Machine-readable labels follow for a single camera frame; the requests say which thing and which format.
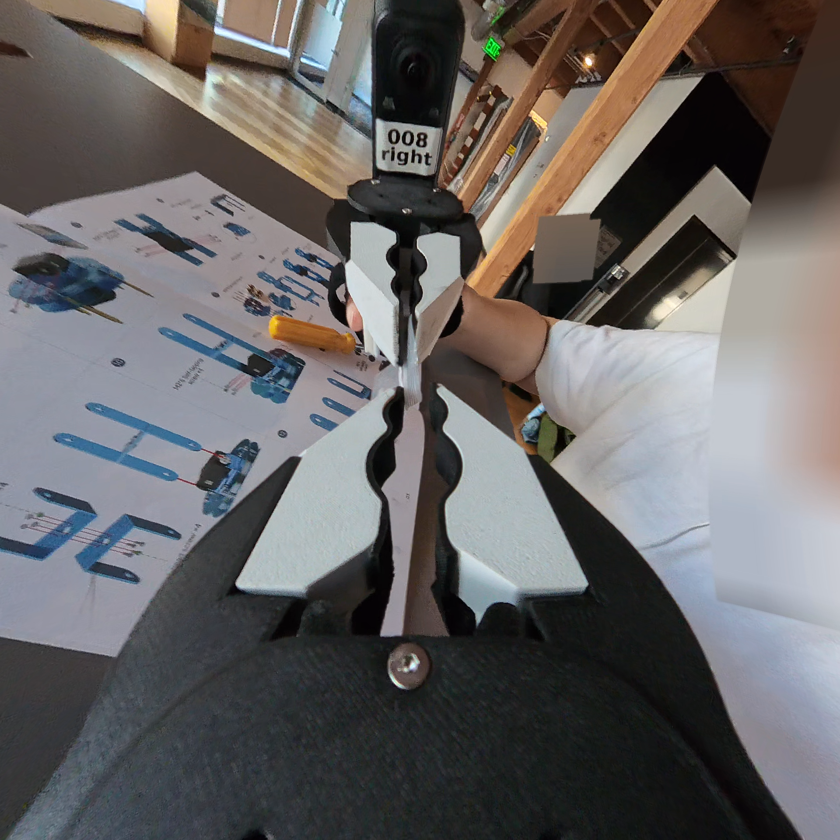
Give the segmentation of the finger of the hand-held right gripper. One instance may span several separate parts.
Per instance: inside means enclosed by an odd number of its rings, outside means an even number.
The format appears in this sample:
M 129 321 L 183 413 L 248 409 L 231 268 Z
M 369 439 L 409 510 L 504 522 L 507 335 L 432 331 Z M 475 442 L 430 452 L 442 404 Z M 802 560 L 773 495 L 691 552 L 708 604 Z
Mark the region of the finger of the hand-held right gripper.
M 424 257 L 425 271 L 418 278 L 421 296 L 414 309 L 416 362 L 431 354 L 460 300 L 464 286 L 460 266 L 460 239 L 453 234 L 419 236 L 416 249 Z
M 352 222 L 345 279 L 362 318 L 366 351 L 381 351 L 394 366 L 406 368 L 410 364 L 409 276 L 389 262 L 395 248 L 395 231 L 372 222 Z

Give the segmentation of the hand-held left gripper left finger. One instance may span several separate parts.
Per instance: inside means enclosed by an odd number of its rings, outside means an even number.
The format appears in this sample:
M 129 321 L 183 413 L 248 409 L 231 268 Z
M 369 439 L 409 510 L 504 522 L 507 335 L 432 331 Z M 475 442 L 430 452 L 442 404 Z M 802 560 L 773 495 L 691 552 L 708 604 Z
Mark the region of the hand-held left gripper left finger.
M 295 459 L 240 591 L 329 602 L 352 634 L 381 634 L 394 576 L 383 486 L 403 417 L 403 388 L 385 388 Z

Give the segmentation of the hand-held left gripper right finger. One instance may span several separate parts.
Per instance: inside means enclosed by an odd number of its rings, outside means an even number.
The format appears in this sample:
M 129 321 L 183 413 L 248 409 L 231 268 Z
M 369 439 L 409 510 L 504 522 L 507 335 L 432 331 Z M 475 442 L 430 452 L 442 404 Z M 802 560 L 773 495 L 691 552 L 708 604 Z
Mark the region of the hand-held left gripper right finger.
M 434 599 L 449 634 L 487 610 L 582 595 L 585 573 L 526 452 L 444 385 L 429 403 L 438 505 Z

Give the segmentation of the small zip bag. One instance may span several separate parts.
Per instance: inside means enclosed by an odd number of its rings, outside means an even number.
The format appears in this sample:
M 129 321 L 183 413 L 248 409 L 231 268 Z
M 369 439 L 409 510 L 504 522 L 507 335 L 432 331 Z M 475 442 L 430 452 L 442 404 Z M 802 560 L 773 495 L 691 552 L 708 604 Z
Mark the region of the small zip bag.
M 392 535 L 393 580 L 385 609 L 381 635 L 404 635 L 411 613 L 420 566 L 417 525 L 421 500 L 425 450 L 425 421 L 421 410 L 422 373 L 417 359 L 414 329 L 408 330 L 406 363 L 389 379 L 403 394 L 402 430 L 395 437 L 395 469 L 384 485 Z

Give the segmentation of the person's right forearm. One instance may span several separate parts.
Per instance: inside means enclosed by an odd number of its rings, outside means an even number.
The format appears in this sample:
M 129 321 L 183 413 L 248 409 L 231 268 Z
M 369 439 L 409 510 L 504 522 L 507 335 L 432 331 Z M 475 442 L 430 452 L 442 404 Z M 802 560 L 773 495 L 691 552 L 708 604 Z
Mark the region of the person's right forearm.
M 468 286 L 461 301 L 459 326 L 443 343 L 495 371 L 503 381 L 537 395 L 535 373 L 559 320 L 519 301 L 484 297 Z

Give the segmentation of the green and blue bag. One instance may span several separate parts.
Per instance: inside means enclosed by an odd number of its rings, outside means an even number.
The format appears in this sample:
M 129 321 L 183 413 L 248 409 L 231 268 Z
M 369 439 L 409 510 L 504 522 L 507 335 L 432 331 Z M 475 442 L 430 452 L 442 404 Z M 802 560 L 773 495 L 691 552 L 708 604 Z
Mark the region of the green and blue bag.
M 537 455 L 550 464 L 575 439 L 570 429 L 552 420 L 543 404 L 538 404 L 526 415 L 520 431 L 523 441 L 535 447 Z

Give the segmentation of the printed assembly instruction sheet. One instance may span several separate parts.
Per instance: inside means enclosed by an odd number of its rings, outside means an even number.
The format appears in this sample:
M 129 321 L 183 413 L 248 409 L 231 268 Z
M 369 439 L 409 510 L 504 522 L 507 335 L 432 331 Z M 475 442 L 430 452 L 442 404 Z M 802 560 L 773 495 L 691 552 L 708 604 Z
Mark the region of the printed assembly instruction sheet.
M 342 327 L 334 258 L 196 172 L 2 208 L 2 637 L 114 656 L 176 562 L 388 366 L 273 340 Z

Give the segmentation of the yellow handled screwdriver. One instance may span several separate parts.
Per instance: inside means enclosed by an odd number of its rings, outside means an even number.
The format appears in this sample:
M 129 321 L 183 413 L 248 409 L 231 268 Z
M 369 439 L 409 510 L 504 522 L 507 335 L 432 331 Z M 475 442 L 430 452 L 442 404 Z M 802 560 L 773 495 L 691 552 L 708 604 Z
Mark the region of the yellow handled screwdriver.
M 268 322 L 268 331 L 273 340 L 308 349 L 337 354 L 364 354 L 373 360 L 381 355 L 375 345 L 365 344 L 355 332 L 315 322 L 275 315 Z

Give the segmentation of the thin wooden post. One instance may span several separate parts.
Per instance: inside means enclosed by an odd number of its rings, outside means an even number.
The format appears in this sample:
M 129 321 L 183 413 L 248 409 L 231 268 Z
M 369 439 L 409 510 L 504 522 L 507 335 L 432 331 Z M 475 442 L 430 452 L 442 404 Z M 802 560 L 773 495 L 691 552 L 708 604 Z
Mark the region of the thin wooden post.
M 513 99 L 504 119 L 484 143 L 480 156 L 467 171 L 464 184 L 458 194 L 465 209 L 470 209 L 475 204 L 497 163 L 548 86 L 554 71 L 559 64 L 563 63 L 564 56 L 598 4 L 598 1 L 574 1 L 566 8 L 561 21 L 535 63 L 525 86 Z

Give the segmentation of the thick wooden post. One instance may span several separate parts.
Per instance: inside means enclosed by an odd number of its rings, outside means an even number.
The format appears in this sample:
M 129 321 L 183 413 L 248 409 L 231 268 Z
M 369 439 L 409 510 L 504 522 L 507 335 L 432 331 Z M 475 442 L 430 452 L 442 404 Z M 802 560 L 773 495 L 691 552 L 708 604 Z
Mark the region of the thick wooden post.
M 469 278 L 493 298 L 534 245 L 539 220 L 555 216 L 663 76 L 716 1 L 665 1 L 553 157 L 540 180 Z

